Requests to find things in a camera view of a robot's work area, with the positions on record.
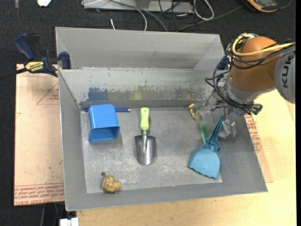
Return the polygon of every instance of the blue clamp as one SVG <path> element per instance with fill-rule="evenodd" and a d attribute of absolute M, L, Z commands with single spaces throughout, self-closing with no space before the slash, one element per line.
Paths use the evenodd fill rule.
<path fill-rule="evenodd" d="M 19 52 L 24 54 L 27 58 L 24 63 L 24 69 L 16 71 L 16 74 L 29 71 L 30 73 L 46 73 L 57 77 L 57 69 L 52 63 L 60 60 L 63 63 L 63 69 L 71 69 L 71 60 L 67 52 L 60 53 L 59 57 L 54 59 L 39 55 L 39 36 L 37 34 L 21 34 L 15 39 L 15 45 Z M 35 48 L 35 53 L 32 51 L 31 46 Z"/>

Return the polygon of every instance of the blue container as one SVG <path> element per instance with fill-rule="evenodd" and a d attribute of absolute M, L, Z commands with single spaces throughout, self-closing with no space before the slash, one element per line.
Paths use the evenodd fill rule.
<path fill-rule="evenodd" d="M 91 124 L 89 142 L 117 138 L 120 126 L 113 105 L 92 105 L 89 108 L 89 116 Z"/>

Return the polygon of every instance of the trowel blade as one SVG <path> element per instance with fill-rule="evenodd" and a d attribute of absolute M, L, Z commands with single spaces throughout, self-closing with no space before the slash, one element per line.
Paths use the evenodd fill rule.
<path fill-rule="evenodd" d="M 135 142 L 139 163 L 144 166 L 150 165 L 157 154 L 155 137 L 147 136 L 146 150 L 143 149 L 143 135 L 135 136 Z"/>

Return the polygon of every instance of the wooden table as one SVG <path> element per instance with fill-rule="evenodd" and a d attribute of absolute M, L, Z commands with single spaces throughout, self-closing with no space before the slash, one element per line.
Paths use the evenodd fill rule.
<path fill-rule="evenodd" d="M 296 225 L 295 106 L 276 90 L 261 95 L 254 116 L 273 176 L 268 192 L 77 211 L 80 226 Z"/>

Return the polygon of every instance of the yellow clamp label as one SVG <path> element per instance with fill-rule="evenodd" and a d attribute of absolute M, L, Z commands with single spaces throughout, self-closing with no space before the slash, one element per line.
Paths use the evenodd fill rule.
<path fill-rule="evenodd" d="M 31 72 L 35 72 L 37 70 L 40 70 L 43 68 L 44 63 L 41 61 L 33 61 L 29 62 L 28 64 L 25 65 L 25 68 L 27 70 L 30 70 Z"/>

